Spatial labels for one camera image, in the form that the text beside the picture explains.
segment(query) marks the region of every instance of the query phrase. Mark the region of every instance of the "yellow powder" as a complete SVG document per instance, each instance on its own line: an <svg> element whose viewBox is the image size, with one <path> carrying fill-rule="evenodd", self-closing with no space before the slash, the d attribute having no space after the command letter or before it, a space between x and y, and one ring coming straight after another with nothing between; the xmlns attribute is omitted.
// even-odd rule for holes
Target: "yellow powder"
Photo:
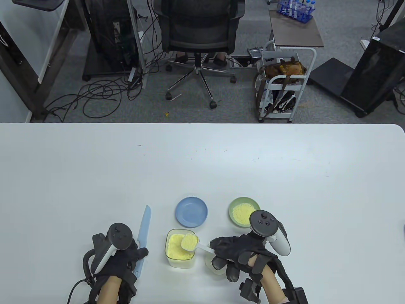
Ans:
<svg viewBox="0 0 405 304"><path fill-rule="evenodd" d="M184 234L173 234L169 239L167 246L167 256L175 260L189 260L193 257L194 252L188 252L181 247L181 241Z"/></svg>
<svg viewBox="0 0 405 304"><path fill-rule="evenodd" d="M249 225L250 215L256 211L254 206L249 203L242 203L233 208L232 215L233 218L242 225Z"/></svg>
<svg viewBox="0 0 405 304"><path fill-rule="evenodd" d="M181 247L187 251L193 251L198 244L198 236L192 233L188 233L181 241Z"/></svg>

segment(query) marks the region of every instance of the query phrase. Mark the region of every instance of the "metal cart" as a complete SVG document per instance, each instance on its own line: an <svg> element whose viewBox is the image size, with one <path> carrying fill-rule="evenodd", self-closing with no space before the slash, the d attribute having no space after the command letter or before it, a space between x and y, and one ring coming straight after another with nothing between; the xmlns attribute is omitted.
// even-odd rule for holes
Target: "metal cart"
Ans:
<svg viewBox="0 0 405 304"><path fill-rule="evenodd" d="M257 68L258 71L260 70L260 68L262 66L265 65L266 60L272 60L272 62L274 62L274 60L276 60L277 62L280 62L281 59L285 59L290 60L291 57L294 57L296 60L299 61L299 56L298 53L296 51L298 50L310 50L312 52L312 59L311 59L311 63L309 65L309 67L307 67L307 72L305 75L291 75L290 78L291 79L299 79L299 81L296 84L288 84L285 87L285 90L283 92L283 96L282 98L279 99L278 104L275 105L275 109L276 107L278 107L279 110L274 110L271 113L268 113L268 109L269 107L271 107L271 105L274 103L275 100L277 100L277 98L273 98L273 91L281 91L283 85L282 84L277 84L275 83L275 81L277 79L283 79L286 77L286 75L278 75L273 77L272 79L268 80L266 79L266 84L264 87L264 91L262 93L262 96L260 96L260 101L258 101L258 106L257 106L257 110L258 110L258 120L259 122L264 122L265 118L275 118L275 119L288 119L288 123L292 122L292 119L294 117L294 114L297 110L297 107L300 103L302 94L304 92L305 86L307 84L309 75L311 74L313 65L315 63L315 59L316 59L316 50L312 47L277 47L275 45L274 39L270 40L269 42L267 42L265 44L265 46L263 47L263 51L262 51L262 60L259 61L260 64L257 64ZM260 90L259 86L262 83L262 79L265 79L266 75L264 74L265 72L263 72L263 74L261 76L258 76L256 78L255 81L255 91L256 91L256 98L257 98L257 94ZM283 100L283 98L286 96L286 94L288 93L288 91L294 91L294 94L292 96L288 96L288 98L286 100ZM292 99L295 99L295 104L292 108L288 108L288 109L283 109L283 107L288 106L289 102Z"/></svg>

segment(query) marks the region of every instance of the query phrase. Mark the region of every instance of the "knife blade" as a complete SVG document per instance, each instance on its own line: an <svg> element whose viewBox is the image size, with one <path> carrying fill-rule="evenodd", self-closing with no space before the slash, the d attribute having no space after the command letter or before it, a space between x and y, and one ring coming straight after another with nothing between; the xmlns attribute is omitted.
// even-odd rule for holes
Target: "knife blade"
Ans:
<svg viewBox="0 0 405 304"><path fill-rule="evenodd" d="M151 208L146 205L145 211L143 213L142 221L141 221L141 226L139 227L139 233L138 233L138 243L139 243L139 248L144 248L146 247L147 239L148 239L148 233L149 233L149 225L151 222L151 217L152 217L152 210ZM141 276L142 272L142 267L143 267L143 261L145 258L142 260L137 261L135 269L134 269L134 275L139 278Z"/></svg>

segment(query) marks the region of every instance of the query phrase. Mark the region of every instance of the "black glove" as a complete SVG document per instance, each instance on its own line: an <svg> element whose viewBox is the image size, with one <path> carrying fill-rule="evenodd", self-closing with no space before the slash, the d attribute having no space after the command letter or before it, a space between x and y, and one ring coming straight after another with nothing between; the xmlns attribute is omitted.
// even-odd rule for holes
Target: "black glove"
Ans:
<svg viewBox="0 0 405 304"><path fill-rule="evenodd" d="M239 279L239 272L242 270L260 285L261 273L265 265L269 265L274 273L278 266L278 257L268 251L264 244L265 238L253 231L241 236L216 238L210 242L210 247L214 249L216 255L211 261L212 266L216 270L226 266L226 277L230 282L236 282ZM258 257L255 265L250 267L248 261L256 254Z"/></svg>
<svg viewBox="0 0 405 304"><path fill-rule="evenodd" d="M117 276L124 279L126 271L133 271L136 262L143 259L149 254L146 248L139 248L134 239L131 245L126 250L117 250L114 256L111 256L102 270L95 277L98 276Z"/></svg>

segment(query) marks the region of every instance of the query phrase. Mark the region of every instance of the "chair base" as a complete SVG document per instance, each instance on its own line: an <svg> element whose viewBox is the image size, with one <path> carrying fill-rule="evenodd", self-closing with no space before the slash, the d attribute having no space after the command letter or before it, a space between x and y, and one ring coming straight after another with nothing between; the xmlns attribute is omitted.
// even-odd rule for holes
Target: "chair base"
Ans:
<svg viewBox="0 0 405 304"><path fill-rule="evenodd" d="M166 99L167 100L171 100L170 91L173 90L183 80L186 80L194 72L196 75L200 75L200 77L201 77L201 79L202 79L202 81L204 83L204 86L205 86L205 88L206 88L206 90L207 90L207 92L209 94L209 97L211 98L209 107L211 109L215 109L217 107L217 104L216 104L216 102L214 100L214 97L213 97L213 95L211 93L211 90L209 89L207 81L205 80L203 72L207 71L207 72L221 74L223 76L230 76L231 77L230 82L232 82L232 83L236 83L236 75L235 75L235 73L229 72L229 71L226 71L226 70L213 69L213 68L210 68L210 67L207 67L207 66L203 66L201 64L201 61L204 61L206 57L207 57L207 55L205 55L202 60L201 60L201 57L199 57L199 60L196 59L196 63L194 65L175 62L175 61L169 61L168 62L168 65L166 66L166 71L171 71L171 65L176 65L176 66L188 68L188 69L190 69L190 71L187 74L185 74L182 78L177 80L171 87L169 87L167 89L167 93L166 93Z"/></svg>

